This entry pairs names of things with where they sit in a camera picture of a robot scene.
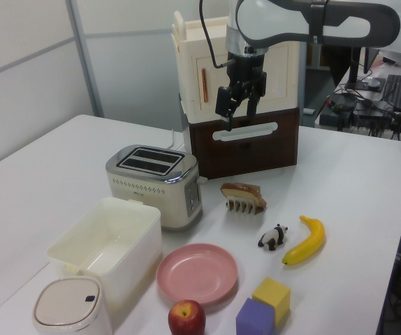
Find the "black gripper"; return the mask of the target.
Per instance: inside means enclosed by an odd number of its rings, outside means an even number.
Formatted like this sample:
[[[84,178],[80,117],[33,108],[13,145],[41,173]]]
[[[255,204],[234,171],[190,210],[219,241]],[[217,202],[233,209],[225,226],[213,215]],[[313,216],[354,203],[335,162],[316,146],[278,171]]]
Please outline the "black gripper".
[[[242,57],[231,52],[227,66],[228,87],[219,87],[215,112],[221,117],[226,131],[233,127],[233,115],[239,104],[233,97],[248,97],[247,116],[254,117],[260,97],[265,96],[267,74],[263,71],[265,55]]]

